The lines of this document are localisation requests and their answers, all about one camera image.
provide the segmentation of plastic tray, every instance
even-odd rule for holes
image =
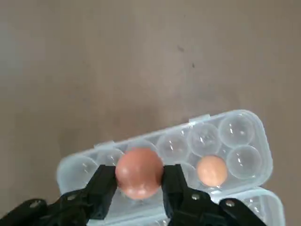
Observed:
[[[260,186],[271,175],[273,162],[260,119],[252,112],[235,110],[219,115],[200,116],[186,124],[152,132],[120,142],[96,145],[93,149],[64,158],[57,169],[61,193],[84,188],[98,165],[116,165],[133,147],[149,147],[164,164],[180,163],[194,189],[214,196],[226,196]],[[195,167],[206,155],[223,158],[228,178],[217,187],[199,181]],[[117,190],[105,221],[101,225],[136,221],[164,213],[161,189],[147,200],[134,201]]]
[[[248,191],[229,195],[237,198],[248,206],[267,226],[285,226],[285,215],[280,199],[271,191],[257,187]],[[213,201],[219,203],[220,199],[226,197],[215,197]],[[169,219],[164,214],[157,216],[157,220],[144,219],[144,222],[132,223],[135,226],[167,226]]]

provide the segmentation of egg carton lid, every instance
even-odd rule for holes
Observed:
[[[252,198],[260,199],[260,208],[264,214],[264,221],[267,226],[285,226],[284,207],[281,200],[273,192],[261,187],[243,191],[236,194],[227,196],[214,196],[212,201],[219,203],[221,199],[237,198],[241,201]],[[110,221],[90,220],[89,226],[153,226],[153,225],[166,225],[161,222],[167,222],[167,216],[164,212],[164,207],[157,208],[156,210],[141,211],[137,216],[130,220],[116,218]]]

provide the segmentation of brown egg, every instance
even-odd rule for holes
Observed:
[[[134,148],[117,163],[119,188],[132,199],[146,199],[161,186],[163,163],[149,148]]]
[[[220,157],[208,155],[197,165],[198,178],[209,187],[221,185],[228,176],[226,163]]]

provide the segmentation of floor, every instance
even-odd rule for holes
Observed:
[[[301,1],[2,0],[0,214],[59,196],[64,156],[248,109],[274,159],[264,187],[297,225]]]

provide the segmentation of gray floor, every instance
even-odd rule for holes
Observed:
[[[59,196],[60,159],[93,144],[249,109],[265,187],[300,219],[301,1],[1,0],[0,213]]]

